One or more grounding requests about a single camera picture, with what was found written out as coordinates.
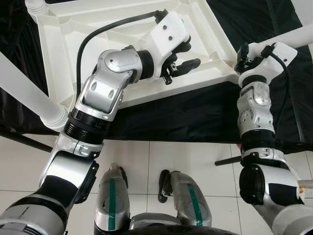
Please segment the white plastic table top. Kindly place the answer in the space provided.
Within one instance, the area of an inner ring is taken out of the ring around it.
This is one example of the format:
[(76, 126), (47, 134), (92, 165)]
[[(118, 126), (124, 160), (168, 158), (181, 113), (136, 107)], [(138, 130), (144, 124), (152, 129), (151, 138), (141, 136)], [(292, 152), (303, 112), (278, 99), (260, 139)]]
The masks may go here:
[(236, 52), (206, 0), (75, 0), (50, 4), (47, 15), (36, 16), (49, 98), (73, 107), (76, 58), (88, 34), (118, 20), (163, 9), (177, 13), (191, 36), (190, 51), (179, 53), (177, 63), (199, 58), (201, 64), (175, 77), (170, 85), (161, 78), (128, 85), (121, 108), (225, 81), (237, 83)]

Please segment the black table cloth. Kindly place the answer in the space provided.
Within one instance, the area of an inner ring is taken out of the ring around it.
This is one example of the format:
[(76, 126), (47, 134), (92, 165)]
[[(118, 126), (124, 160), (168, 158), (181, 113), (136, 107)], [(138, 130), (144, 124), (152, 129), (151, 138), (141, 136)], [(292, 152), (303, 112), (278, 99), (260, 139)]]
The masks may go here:
[[(302, 26), (291, 0), (206, 0), (234, 47), (268, 40)], [(290, 78), (270, 84), (272, 114), (280, 117), (277, 138), (286, 154), (313, 150), (313, 61), (298, 49)], [(0, 53), (47, 92), (40, 37), (24, 0), (0, 0)], [(107, 139), (239, 143), (239, 85), (225, 82), (123, 108)], [(0, 130), (56, 135), (34, 112), (0, 89)]]

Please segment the black robot waist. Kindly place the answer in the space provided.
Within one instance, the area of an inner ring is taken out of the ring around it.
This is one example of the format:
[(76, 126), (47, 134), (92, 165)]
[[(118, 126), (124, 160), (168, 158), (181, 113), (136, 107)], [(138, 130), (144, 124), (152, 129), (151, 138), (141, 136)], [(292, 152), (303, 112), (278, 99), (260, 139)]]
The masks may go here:
[(130, 227), (119, 235), (238, 235), (228, 230), (214, 228), (208, 224), (183, 222), (165, 213), (139, 213), (132, 217)]

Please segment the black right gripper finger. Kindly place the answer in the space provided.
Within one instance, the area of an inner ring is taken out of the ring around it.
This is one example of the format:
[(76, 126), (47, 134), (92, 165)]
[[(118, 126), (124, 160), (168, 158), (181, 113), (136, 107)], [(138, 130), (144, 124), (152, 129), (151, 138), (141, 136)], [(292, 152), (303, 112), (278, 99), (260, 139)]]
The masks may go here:
[(249, 63), (249, 44), (244, 43), (239, 47), (237, 52), (236, 71), (245, 71), (246, 66)]

